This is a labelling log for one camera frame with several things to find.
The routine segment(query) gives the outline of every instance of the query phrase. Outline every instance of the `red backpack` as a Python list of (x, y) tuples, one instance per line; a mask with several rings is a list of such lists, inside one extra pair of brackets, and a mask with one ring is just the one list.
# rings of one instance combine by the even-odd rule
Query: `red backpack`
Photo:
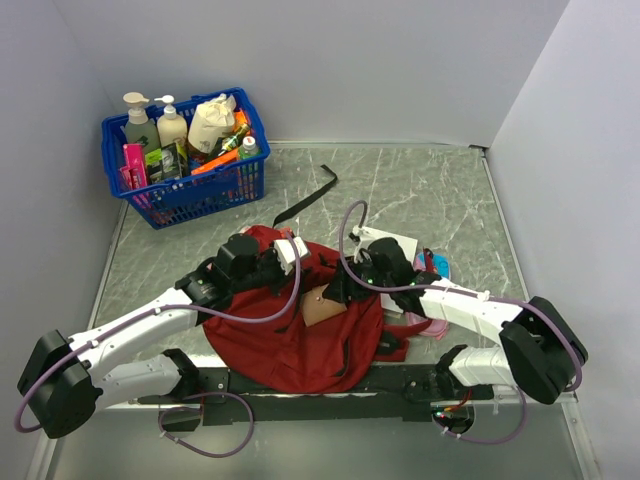
[[(282, 238), (278, 230), (255, 226), (247, 232), (260, 251)], [(307, 242), (311, 256), (302, 262), (302, 293), (327, 284), (335, 274), (337, 251)], [(291, 295), (289, 282), (278, 296), (269, 287), (236, 294), (228, 313), (256, 318), (277, 312)], [(428, 323), (411, 327), (384, 324), (380, 296), (349, 304), (347, 311), (306, 326), (294, 305), (268, 323), (248, 324), (212, 317), (204, 324), (211, 346), (229, 368), (284, 393), (336, 393), (352, 388), (373, 360), (404, 361), (407, 337)]]

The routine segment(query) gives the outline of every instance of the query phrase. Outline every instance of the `blue plastic basket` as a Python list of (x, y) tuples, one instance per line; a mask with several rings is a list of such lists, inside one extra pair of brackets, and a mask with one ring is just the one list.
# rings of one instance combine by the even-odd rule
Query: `blue plastic basket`
[[(180, 180), (129, 190), (119, 170), (125, 165), (122, 146), (126, 143), (124, 126), (128, 115), (109, 117), (102, 122), (102, 160), (111, 193), (127, 200), (155, 229), (237, 207), (264, 196), (264, 161), (271, 149), (258, 112), (243, 89), (231, 88), (208, 95), (194, 95), (189, 101), (176, 103), (176, 110), (184, 116), (187, 124), (191, 124), (196, 106), (221, 93), (235, 97), (237, 110), (245, 112), (261, 153)], [(163, 108), (155, 105), (146, 111), (154, 122), (163, 114)]]

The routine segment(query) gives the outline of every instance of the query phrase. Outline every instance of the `gray marble surface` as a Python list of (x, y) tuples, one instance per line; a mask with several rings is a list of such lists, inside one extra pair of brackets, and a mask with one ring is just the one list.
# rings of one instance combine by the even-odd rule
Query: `gray marble surface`
[[(303, 238), (337, 246), (342, 215), (354, 200), (369, 201), (367, 225), (419, 240), (419, 246), (445, 255), (452, 280), (477, 290), (523, 298), (515, 263), (476, 149), (281, 148), (266, 163), (262, 200), (197, 220), (153, 230), (133, 209), (124, 220), (96, 317), (103, 325), (154, 299), (246, 225), (271, 225), (275, 216), (329, 179), (329, 165), (340, 182), (299, 221)], [(403, 322), (389, 316), (390, 322)], [(407, 362), (433, 363), (459, 343), (485, 346), (473, 332), (451, 326), (444, 339), (414, 337)], [(182, 332), (141, 352), (144, 359), (179, 347), (199, 366), (220, 365), (201, 328)]]

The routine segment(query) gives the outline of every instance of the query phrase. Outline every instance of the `lotion bottle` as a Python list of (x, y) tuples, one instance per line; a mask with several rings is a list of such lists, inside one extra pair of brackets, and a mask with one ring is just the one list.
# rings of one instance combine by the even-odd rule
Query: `lotion bottle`
[(172, 105), (174, 101), (175, 99), (171, 95), (156, 98), (156, 102), (165, 104), (164, 115), (158, 119), (158, 134), (162, 147), (172, 143), (178, 143), (181, 147), (185, 147), (187, 143), (187, 121), (176, 112), (176, 107)]
[(145, 155), (160, 148), (158, 129), (144, 111), (149, 99), (138, 92), (127, 93), (122, 99), (129, 106), (129, 121), (124, 127), (127, 143), (139, 143)]

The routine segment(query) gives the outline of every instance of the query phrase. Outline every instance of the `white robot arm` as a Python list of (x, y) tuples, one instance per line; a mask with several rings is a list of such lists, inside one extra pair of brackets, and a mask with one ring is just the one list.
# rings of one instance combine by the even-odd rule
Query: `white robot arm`
[[(443, 357), (443, 366), (460, 384), (518, 386), (532, 398), (550, 404), (575, 374), (570, 351), (580, 364), (586, 362), (586, 349), (549, 301), (534, 297), (524, 304), (495, 299), (488, 291), (476, 292), (437, 274), (415, 272), (386, 232), (356, 226), (350, 237), (357, 243), (354, 261), (377, 265), (366, 283), (400, 287), (391, 298), (403, 311), (446, 320), (496, 344), (490, 348), (463, 346)], [(411, 290), (416, 284), (429, 288)]]
[[(232, 236), (216, 257), (143, 307), (68, 339), (57, 330), (41, 337), (18, 390), (25, 399), (30, 397), (28, 404), (50, 438), (67, 435), (95, 411), (123, 401), (151, 395), (184, 398), (195, 389), (198, 369), (181, 350), (123, 362), (164, 337), (201, 324), (210, 318), (211, 309), (224, 311), (234, 293), (290, 282), (294, 245), (300, 259), (310, 254), (300, 238), (276, 240), (273, 248), (258, 255), (255, 238)], [(294, 284), (299, 285), (299, 273), (295, 276)], [(286, 308), (294, 300), (292, 296)], [(66, 357), (70, 360), (52, 374), (52, 365)]]

